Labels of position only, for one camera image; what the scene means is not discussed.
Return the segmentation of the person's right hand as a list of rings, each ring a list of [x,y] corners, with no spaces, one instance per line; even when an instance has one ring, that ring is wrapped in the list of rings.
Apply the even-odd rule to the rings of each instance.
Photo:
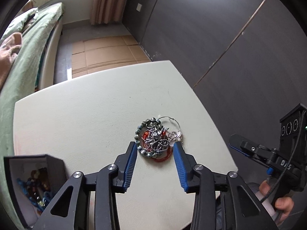
[[[266,195],[270,190],[270,186],[266,181],[263,181],[259,186],[259,191],[262,195]],[[281,225],[286,218],[290,215],[292,209],[294,208],[294,201],[291,197],[284,196],[282,198],[278,198],[275,202],[275,208],[281,211],[281,216],[277,221],[277,225]]]

